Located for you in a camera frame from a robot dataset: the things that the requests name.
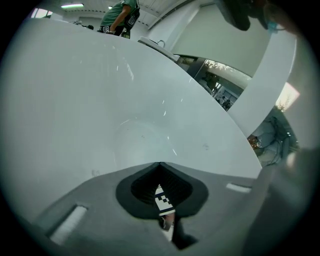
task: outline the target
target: glass wall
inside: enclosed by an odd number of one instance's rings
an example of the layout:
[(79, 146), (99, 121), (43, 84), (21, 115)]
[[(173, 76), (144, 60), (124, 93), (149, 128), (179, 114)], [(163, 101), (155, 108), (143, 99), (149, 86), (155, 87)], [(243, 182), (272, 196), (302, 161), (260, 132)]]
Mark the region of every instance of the glass wall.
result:
[(241, 71), (209, 59), (181, 56), (177, 64), (226, 111), (236, 102), (251, 80), (250, 76)]
[(50, 18), (52, 11), (35, 8), (31, 14), (31, 18)]
[(296, 135), (283, 113), (289, 102), (281, 101), (280, 95), (269, 115), (248, 138), (262, 167), (276, 165), (299, 149)]

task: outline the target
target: window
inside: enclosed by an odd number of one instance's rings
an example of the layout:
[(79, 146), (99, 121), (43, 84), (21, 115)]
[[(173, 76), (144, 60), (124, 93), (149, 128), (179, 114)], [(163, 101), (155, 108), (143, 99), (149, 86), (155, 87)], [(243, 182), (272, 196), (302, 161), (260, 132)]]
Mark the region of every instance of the window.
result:
[(275, 106), (285, 112), (300, 96), (300, 93), (288, 82), (285, 83)]
[(52, 11), (35, 8), (31, 14), (31, 18), (43, 18), (43, 17), (49, 18), (51, 14), (52, 14)]
[(233, 96), (230, 92), (228, 92), (226, 89), (224, 89), (224, 92), (222, 94), (227, 100), (230, 100), (231, 105), (233, 105), (236, 100), (238, 99), (237, 97)]

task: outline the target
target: person's arm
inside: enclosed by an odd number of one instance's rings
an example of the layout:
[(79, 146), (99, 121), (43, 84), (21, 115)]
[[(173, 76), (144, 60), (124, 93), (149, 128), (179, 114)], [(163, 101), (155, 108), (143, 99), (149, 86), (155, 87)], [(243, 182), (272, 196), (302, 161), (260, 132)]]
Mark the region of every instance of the person's arm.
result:
[(130, 13), (131, 7), (129, 5), (124, 5), (122, 8), (122, 12), (119, 14), (118, 17), (116, 17), (114, 23), (110, 26), (110, 31), (116, 31), (116, 27), (127, 17), (127, 15)]

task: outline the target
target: white pillar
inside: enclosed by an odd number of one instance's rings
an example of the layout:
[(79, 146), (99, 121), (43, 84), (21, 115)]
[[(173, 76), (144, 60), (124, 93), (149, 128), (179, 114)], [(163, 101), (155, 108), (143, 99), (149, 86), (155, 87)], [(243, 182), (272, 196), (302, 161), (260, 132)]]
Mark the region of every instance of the white pillar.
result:
[(272, 34), (257, 71), (228, 111), (246, 137), (256, 130), (275, 105), (291, 72), (295, 50), (294, 35), (286, 31)]
[(148, 38), (165, 41), (165, 49), (172, 51), (182, 32), (200, 9), (199, 1), (193, 1), (177, 9), (149, 30)]

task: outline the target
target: black object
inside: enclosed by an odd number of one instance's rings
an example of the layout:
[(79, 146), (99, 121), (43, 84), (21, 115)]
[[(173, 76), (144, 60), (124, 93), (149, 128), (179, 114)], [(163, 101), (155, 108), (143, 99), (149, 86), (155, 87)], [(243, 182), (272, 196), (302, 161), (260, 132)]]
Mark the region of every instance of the black object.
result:
[[(100, 29), (97, 30), (97, 32), (104, 33), (104, 34), (112, 34), (110, 33), (110, 27), (111, 26), (100, 26)], [(123, 26), (117, 26), (115, 28), (115, 33), (112, 35), (120, 36), (123, 30), (124, 30)]]
[(197, 242), (198, 240), (195, 239), (192, 235), (186, 234), (184, 232), (184, 228), (182, 226), (180, 218), (176, 217), (176, 219), (174, 220), (172, 243), (174, 243), (179, 250), (182, 250)]
[(263, 6), (256, 0), (217, 0), (216, 5), (224, 19), (239, 30), (247, 31), (250, 28), (249, 17), (258, 19), (267, 30)]
[(158, 219), (155, 193), (159, 184), (180, 218), (197, 214), (209, 195), (207, 187), (200, 180), (164, 162), (156, 162), (120, 181), (115, 196), (132, 216)]
[(139, 2), (137, 2), (134, 11), (130, 15), (124, 18), (124, 27), (126, 28), (126, 31), (130, 31), (133, 28), (139, 16), (140, 16), (140, 6), (139, 6)]
[(123, 38), (127, 38), (127, 39), (130, 39), (130, 35), (131, 35), (130, 30), (125, 30), (125, 32), (121, 34)]

